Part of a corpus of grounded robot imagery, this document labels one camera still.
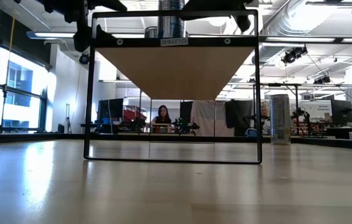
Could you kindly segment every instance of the stage light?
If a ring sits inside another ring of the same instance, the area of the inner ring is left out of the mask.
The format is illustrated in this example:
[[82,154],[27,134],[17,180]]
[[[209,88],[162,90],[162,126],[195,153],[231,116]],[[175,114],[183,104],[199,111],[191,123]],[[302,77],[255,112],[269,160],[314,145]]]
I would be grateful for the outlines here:
[[287,51],[285,56],[281,58],[281,61],[286,65],[295,62],[296,60],[300,59],[302,55],[307,54],[306,47],[295,47],[291,51]]
[[326,75],[326,76],[324,76],[322,78],[314,80],[313,84],[327,84],[327,83],[330,83],[330,82],[331,82],[331,78],[328,75]]

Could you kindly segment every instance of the black curtain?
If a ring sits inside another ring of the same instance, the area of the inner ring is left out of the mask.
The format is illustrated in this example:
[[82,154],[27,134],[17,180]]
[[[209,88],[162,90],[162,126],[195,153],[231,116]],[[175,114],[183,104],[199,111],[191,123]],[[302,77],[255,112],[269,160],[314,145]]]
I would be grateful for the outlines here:
[[192,109],[193,109],[193,101],[180,102],[180,118],[182,118],[187,123],[190,123]]
[[226,102],[227,128],[235,128],[235,136],[244,136],[246,130],[250,128],[252,107],[252,101],[231,100]]

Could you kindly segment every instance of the ceiling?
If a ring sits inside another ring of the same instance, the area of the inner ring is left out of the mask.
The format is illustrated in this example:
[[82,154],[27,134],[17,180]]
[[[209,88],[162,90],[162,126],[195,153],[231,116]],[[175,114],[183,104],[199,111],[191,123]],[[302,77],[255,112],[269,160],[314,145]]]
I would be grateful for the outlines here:
[[[272,7],[266,9],[260,9],[260,13],[263,17],[264,26],[272,26],[270,21],[277,18],[273,16],[280,10],[279,14],[285,13],[280,8],[289,0],[272,0]],[[290,2],[306,2],[308,0],[290,0]],[[140,10],[157,10],[158,0],[123,0],[124,5],[129,11],[140,11]],[[6,13],[12,15],[16,12],[16,19],[21,23],[28,26],[34,31],[49,31],[49,32],[75,32],[75,23],[68,24],[64,21],[62,15],[53,12],[49,14],[44,11],[43,5],[34,0],[22,1],[22,5],[17,5],[14,1],[3,1],[0,0],[0,8]],[[295,29],[299,27],[310,26],[308,23],[313,17],[318,16],[319,11],[309,10],[310,8],[305,6],[303,12],[300,12],[297,19],[293,21]],[[109,11],[106,8],[98,7],[95,12]],[[337,36],[352,36],[352,8],[328,8],[324,11],[321,8],[323,21],[318,21],[318,24],[312,26],[305,35],[308,36],[326,36],[326,37],[337,37]],[[119,19],[103,19],[99,21],[99,24],[104,27],[107,32],[111,33],[143,33],[144,29],[149,26],[155,26],[157,23],[156,18],[119,18]],[[187,30],[191,34],[223,34],[226,25],[213,26],[207,20],[199,20],[188,22]],[[65,40],[68,46],[61,45],[61,49],[70,54],[74,54],[73,43],[71,40]],[[352,66],[352,45],[343,44],[308,44],[308,55],[313,59],[315,64],[308,56],[304,56],[297,62],[285,67],[280,63],[280,57],[284,55],[284,52],[290,48],[283,48],[278,54],[275,54],[268,60],[265,66],[261,67],[260,75],[262,76],[261,82],[303,82],[307,80],[307,77],[315,77],[316,74],[321,73],[319,70],[331,71],[331,77],[339,81],[338,79],[343,78],[345,71]],[[242,82],[246,82],[254,75],[254,65],[252,64],[251,58],[244,63],[244,66],[236,73],[234,78],[238,78]]]

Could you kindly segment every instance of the black metal frame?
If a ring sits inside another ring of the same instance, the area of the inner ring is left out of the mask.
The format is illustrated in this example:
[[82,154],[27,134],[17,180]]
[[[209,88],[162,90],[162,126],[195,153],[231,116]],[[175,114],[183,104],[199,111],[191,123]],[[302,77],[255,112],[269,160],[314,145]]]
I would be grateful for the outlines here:
[[[90,45],[90,63],[88,66],[87,84],[87,106],[85,129],[90,130],[92,115],[92,96],[95,66],[95,49],[99,47],[160,47],[160,39],[97,39],[97,19],[114,17],[161,17],[161,16],[209,16],[230,17],[248,16],[255,17],[254,36],[228,36],[213,38],[188,38],[189,45],[177,47],[254,47],[255,52],[255,87],[256,87],[256,125],[260,126],[260,63],[259,63],[259,20],[257,10],[245,11],[130,11],[130,12],[96,12],[92,15],[92,39]],[[257,130],[257,135],[262,135],[262,130]],[[257,160],[256,161],[198,161],[198,160],[175,160],[175,159],[122,159],[122,158],[97,158],[90,157],[90,131],[84,134],[83,156],[85,159],[106,161],[138,161],[138,162],[189,162],[189,163],[211,163],[211,164],[261,164],[262,163],[262,138],[257,138]]]

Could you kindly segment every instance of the dark hair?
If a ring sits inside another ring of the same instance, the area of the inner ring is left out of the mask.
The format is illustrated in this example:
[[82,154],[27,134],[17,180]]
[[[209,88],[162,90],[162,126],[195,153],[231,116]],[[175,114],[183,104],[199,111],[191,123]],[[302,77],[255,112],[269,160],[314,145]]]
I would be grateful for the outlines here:
[[[165,116],[164,118],[161,117],[161,110],[162,110],[162,108],[166,109],[166,116]],[[156,122],[157,122],[157,123],[162,122],[162,123],[164,123],[164,124],[169,124],[169,123],[171,123],[171,119],[170,119],[170,117],[169,117],[169,110],[168,110],[168,108],[167,108],[165,105],[162,105],[162,106],[159,107],[159,109],[158,109],[158,116],[156,117]]]

